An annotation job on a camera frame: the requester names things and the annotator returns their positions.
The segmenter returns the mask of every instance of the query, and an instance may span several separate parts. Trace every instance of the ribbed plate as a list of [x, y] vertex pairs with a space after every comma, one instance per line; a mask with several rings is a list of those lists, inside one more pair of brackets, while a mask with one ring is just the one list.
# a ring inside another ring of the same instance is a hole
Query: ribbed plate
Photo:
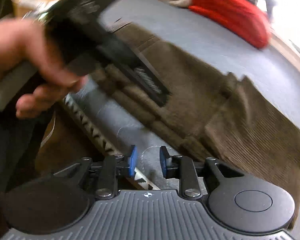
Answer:
[[122, 190], [98, 201], [76, 225], [51, 235], [27, 235], [11, 229], [2, 240], [293, 240], [282, 231], [245, 236], [229, 231], [209, 217], [197, 201], [176, 190]]

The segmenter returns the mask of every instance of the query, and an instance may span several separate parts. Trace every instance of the gray surface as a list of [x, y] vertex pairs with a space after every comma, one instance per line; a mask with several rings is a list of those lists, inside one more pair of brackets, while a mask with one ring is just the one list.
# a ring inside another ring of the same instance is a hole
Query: gray surface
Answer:
[[[107, 25], [119, 18], [144, 26], [223, 73], [231, 71], [238, 78], [248, 76], [262, 95], [300, 128], [300, 73], [274, 48], [257, 50], [209, 19], [157, 0], [121, 0], [103, 16]], [[130, 144], [138, 146], [138, 168], [152, 176], [156, 184], [170, 186], [157, 165], [159, 147], [166, 143], [92, 82], [73, 97], [119, 150], [126, 151]], [[300, 212], [292, 234], [300, 239]]]
[[222, 228], [198, 201], [182, 199], [175, 190], [128, 191], [97, 201], [73, 227], [51, 235], [27, 235], [11, 229], [2, 240], [291, 240], [285, 232], [244, 236]]

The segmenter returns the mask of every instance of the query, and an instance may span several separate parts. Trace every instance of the red hat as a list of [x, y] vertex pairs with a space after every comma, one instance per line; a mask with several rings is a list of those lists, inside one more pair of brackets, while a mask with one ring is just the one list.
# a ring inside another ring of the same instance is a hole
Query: red hat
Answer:
[[189, 9], [221, 24], [258, 49], [271, 37], [267, 16], [247, 0], [192, 0]]

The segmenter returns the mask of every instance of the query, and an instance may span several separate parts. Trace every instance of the knit fabric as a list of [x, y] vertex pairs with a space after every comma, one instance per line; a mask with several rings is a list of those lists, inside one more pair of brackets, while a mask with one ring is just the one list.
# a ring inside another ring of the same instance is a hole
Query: knit fabric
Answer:
[[247, 0], [192, 0], [189, 9], [226, 27], [258, 49], [271, 37], [267, 16]]
[[200, 161], [214, 156], [287, 190], [296, 204], [295, 221], [300, 130], [247, 77], [223, 75], [134, 24], [116, 34], [142, 52], [171, 95], [158, 107], [113, 65], [92, 75], [99, 86], [180, 153]]

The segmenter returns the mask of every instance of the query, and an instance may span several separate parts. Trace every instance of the tool handle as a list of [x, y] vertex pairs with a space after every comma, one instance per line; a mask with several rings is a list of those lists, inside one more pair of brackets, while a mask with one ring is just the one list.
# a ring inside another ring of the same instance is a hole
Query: tool handle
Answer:
[[15, 112], [18, 99], [42, 83], [44, 79], [29, 61], [20, 62], [0, 80], [0, 112], [5, 109]]

